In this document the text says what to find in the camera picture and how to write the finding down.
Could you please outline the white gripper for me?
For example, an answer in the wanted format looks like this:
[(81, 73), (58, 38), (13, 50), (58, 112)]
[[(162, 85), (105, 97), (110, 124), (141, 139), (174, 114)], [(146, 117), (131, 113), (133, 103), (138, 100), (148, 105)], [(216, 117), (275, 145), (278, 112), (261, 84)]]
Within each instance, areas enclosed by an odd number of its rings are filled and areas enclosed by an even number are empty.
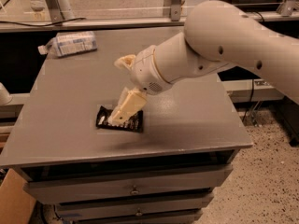
[(157, 95), (172, 87), (172, 84), (160, 74), (154, 52), (155, 46), (149, 46), (136, 56), (134, 54), (122, 56), (114, 62), (119, 69), (131, 70), (130, 79), (137, 88), (123, 89), (117, 106), (107, 120), (109, 124), (123, 124), (145, 106), (147, 94)]

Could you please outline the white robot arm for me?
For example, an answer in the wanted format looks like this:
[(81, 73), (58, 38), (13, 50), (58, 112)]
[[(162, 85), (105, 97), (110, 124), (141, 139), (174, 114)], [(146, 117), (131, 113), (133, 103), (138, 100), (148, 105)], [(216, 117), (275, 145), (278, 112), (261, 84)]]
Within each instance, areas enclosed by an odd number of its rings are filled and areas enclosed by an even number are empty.
[(115, 65), (135, 84), (124, 89), (108, 122), (120, 125), (141, 110), (148, 95), (187, 77), (203, 77), (239, 66), (299, 103), (299, 39), (274, 32), (239, 8), (218, 0), (196, 6), (184, 31)]

